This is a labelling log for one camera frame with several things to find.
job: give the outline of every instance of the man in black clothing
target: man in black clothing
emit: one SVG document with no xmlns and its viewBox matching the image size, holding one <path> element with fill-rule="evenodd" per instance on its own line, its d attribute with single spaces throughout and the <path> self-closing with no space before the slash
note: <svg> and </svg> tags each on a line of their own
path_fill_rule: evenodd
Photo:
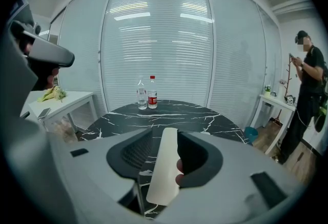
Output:
<svg viewBox="0 0 328 224">
<path fill-rule="evenodd" d="M 323 94 L 321 86 L 324 69 L 323 55 L 319 48 L 312 44 L 311 38 L 305 31 L 299 31 L 295 37 L 299 50 L 307 52 L 304 61 L 293 57 L 301 87 L 297 100 L 297 108 L 290 123 L 288 132 L 281 144 L 281 152 L 274 159 L 284 164 L 289 155 L 296 149 L 303 138 L 311 118 L 319 111 L 320 98 Z"/>
</svg>

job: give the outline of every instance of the flower pot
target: flower pot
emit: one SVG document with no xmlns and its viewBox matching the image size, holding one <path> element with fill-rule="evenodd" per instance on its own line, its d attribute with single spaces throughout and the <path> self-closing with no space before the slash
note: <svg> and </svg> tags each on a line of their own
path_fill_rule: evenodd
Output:
<svg viewBox="0 0 328 224">
<path fill-rule="evenodd" d="M 264 96 L 265 96 L 265 97 L 270 97 L 270 94 L 271 94 L 271 92 L 268 92 L 268 91 L 265 91 L 265 92 L 264 92 Z"/>
</svg>

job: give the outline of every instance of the black pants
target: black pants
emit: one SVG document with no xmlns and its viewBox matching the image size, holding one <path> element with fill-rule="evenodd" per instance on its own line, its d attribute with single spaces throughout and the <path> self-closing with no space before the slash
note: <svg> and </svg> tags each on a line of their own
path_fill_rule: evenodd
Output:
<svg viewBox="0 0 328 224">
<path fill-rule="evenodd" d="M 281 143 L 281 156 L 279 162 L 285 163 L 290 154 L 296 149 L 303 134 L 309 126 L 311 118 L 319 111 L 319 96 L 300 95 L 297 101 L 297 111 L 290 123 L 285 138 Z"/>
</svg>

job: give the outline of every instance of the blue trash can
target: blue trash can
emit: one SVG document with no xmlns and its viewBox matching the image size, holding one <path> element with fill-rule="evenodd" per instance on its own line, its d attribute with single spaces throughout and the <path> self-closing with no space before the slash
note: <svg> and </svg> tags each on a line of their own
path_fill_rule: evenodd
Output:
<svg viewBox="0 0 328 224">
<path fill-rule="evenodd" d="M 249 143 L 253 143 L 258 137 L 258 132 L 255 128 L 246 127 L 244 131 L 245 138 L 248 138 Z"/>
</svg>

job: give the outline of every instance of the clear water bottle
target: clear water bottle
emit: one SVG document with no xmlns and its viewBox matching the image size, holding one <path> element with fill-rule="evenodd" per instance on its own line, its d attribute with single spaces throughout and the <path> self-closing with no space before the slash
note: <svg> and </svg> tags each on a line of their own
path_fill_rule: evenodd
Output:
<svg viewBox="0 0 328 224">
<path fill-rule="evenodd" d="M 157 107 L 157 88 L 155 75 L 150 76 L 150 86 L 148 89 L 148 107 L 154 109 Z"/>
<path fill-rule="evenodd" d="M 138 98 L 138 108 L 143 110 L 147 108 L 147 94 L 145 85 L 142 82 L 142 76 L 139 77 L 139 83 L 137 87 L 137 98 Z"/>
</svg>

